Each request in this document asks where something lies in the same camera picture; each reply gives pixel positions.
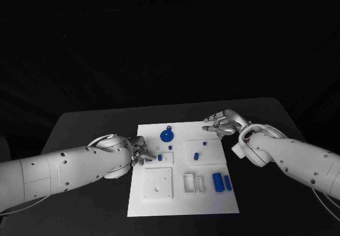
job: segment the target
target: small blue piece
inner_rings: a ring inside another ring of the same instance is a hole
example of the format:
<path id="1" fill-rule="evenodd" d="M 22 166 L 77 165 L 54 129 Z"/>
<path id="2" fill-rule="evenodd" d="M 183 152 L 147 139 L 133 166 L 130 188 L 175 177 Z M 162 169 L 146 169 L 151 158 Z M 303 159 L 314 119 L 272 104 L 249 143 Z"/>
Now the small blue piece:
<path id="1" fill-rule="evenodd" d="M 231 191 L 232 190 L 232 185 L 231 185 L 229 176 L 225 176 L 225 185 L 226 185 L 226 190 Z"/>
<path id="2" fill-rule="evenodd" d="M 224 180 L 222 180 L 221 173 L 215 173 L 212 175 L 212 179 L 213 179 L 215 191 L 216 192 L 224 192 L 225 191 L 225 185 L 224 185 Z"/>
<path id="3" fill-rule="evenodd" d="M 170 142 L 173 140 L 173 132 L 172 132 L 172 127 L 167 127 L 167 130 L 162 132 L 162 141 L 163 142 Z"/>

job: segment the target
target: robotic arm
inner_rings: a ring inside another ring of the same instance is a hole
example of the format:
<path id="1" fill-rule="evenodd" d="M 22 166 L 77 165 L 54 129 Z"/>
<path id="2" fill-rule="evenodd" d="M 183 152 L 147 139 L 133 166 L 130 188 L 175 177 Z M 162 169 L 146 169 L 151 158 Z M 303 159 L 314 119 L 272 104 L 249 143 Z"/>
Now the robotic arm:
<path id="1" fill-rule="evenodd" d="M 130 163 L 154 160 L 144 137 L 107 135 L 88 146 L 0 163 L 0 212 L 52 194 L 66 192 L 104 178 L 118 178 Z"/>
<path id="2" fill-rule="evenodd" d="M 202 129 L 225 135 L 239 132 L 232 150 L 262 167 L 275 162 L 287 176 L 340 200 L 340 156 L 296 139 L 290 139 L 272 126 L 252 124 L 236 112 L 225 110 L 205 119 L 213 126 Z"/>

